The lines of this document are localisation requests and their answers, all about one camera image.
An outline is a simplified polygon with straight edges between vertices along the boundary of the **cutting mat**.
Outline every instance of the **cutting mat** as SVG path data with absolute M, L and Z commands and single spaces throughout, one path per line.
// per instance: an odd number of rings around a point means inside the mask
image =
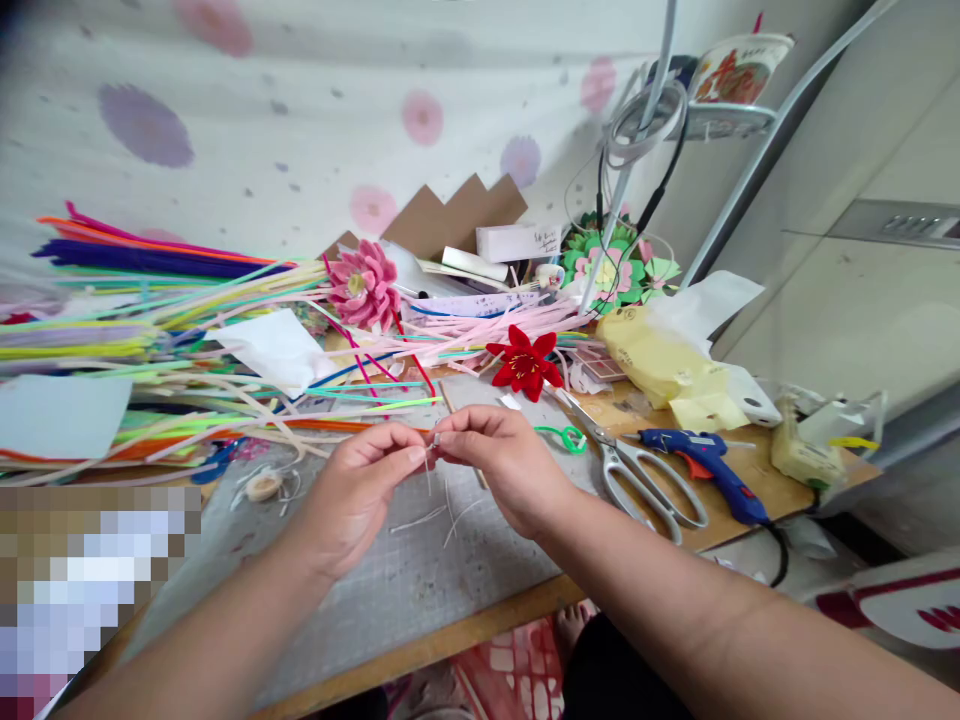
M 489 379 L 470 376 L 449 378 L 444 385 L 457 408 L 472 403 L 495 404 L 496 397 L 504 392 L 491 387 Z M 422 390 L 405 394 L 391 390 L 386 396 L 400 400 L 423 394 Z M 515 397 L 533 425 L 570 424 L 547 393 L 536 404 L 526 397 Z M 329 403 L 326 401 L 316 409 L 325 410 Z M 334 407 L 351 405 L 340 400 L 336 403 Z M 414 427 L 433 427 L 447 414 L 441 402 L 418 407 L 415 413 L 395 419 Z M 600 460 L 594 453 L 570 455 L 553 439 L 545 442 L 576 485 L 593 494 L 600 491 Z M 168 629 L 283 529 L 296 507 L 291 508 L 293 512 L 287 518 L 280 518 L 276 504 L 254 505 L 244 501 L 233 511 L 230 505 L 239 480 L 261 465 L 279 467 L 293 457 L 292 449 L 274 445 L 268 455 L 233 463 L 204 512 L 199 547 L 154 598 L 126 657 Z M 306 485 L 312 484 L 322 465 L 320 458 L 308 457 L 296 469 Z M 446 549 L 443 542 L 451 524 L 448 513 L 409 530 L 388 532 L 391 527 L 421 518 L 442 506 L 444 479 L 449 486 L 454 517 L 482 499 L 457 523 L 457 537 L 451 538 Z M 426 476 L 417 475 L 397 488 L 373 547 L 360 565 L 333 588 L 287 649 L 273 678 L 258 695 L 256 709 L 560 574 L 536 544 L 509 527 L 472 469 L 441 462 L 431 485 L 432 493 L 428 491 Z

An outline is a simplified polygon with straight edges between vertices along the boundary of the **brown cardboard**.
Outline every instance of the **brown cardboard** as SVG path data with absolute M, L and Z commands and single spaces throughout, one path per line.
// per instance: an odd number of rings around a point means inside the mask
M 437 262 L 449 237 L 447 208 L 426 185 L 383 231 L 384 240 L 406 248 L 421 260 Z
M 357 239 L 357 236 L 352 232 L 347 230 L 343 235 L 337 238 L 336 242 L 328 247 L 324 253 L 327 256 L 328 262 L 333 262 L 334 260 L 340 259 L 340 248 L 337 247 L 337 244 L 343 245 L 344 247 L 350 248 L 351 250 L 356 250 L 360 247 L 360 241 Z
M 406 248 L 421 260 L 440 262 L 443 248 L 477 251 L 477 228 L 512 225 L 527 204 L 509 175 L 490 190 L 471 175 L 444 205 L 424 185 L 390 223 L 383 238 Z

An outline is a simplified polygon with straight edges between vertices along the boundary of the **bare foot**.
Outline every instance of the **bare foot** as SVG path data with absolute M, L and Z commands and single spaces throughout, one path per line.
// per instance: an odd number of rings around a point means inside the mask
M 560 656 L 560 669 L 566 672 L 573 648 L 593 612 L 585 602 L 568 605 L 553 618 L 553 640 Z

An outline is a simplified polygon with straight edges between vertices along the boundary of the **blue glue gun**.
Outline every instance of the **blue glue gun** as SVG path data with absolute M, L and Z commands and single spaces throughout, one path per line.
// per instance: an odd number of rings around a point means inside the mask
M 706 432 L 698 435 L 690 430 L 641 430 L 636 437 L 649 448 L 684 458 L 692 478 L 712 479 L 737 522 L 744 525 L 770 522 L 760 498 L 723 461 L 727 443 L 719 435 Z

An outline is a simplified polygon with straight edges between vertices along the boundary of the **red flower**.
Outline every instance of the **red flower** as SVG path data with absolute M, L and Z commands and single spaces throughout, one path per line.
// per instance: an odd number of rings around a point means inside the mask
M 494 387 L 509 385 L 514 392 L 521 389 L 532 402 L 540 399 L 543 381 L 554 387 L 563 385 L 560 371 L 546 357 L 557 345 L 557 334 L 548 333 L 537 338 L 533 345 L 530 338 L 516 325 L 510 326 L 510 344 L 490 343 L 487 352 L 492 355 L 503 353 L 503 367 L 493 378 Z

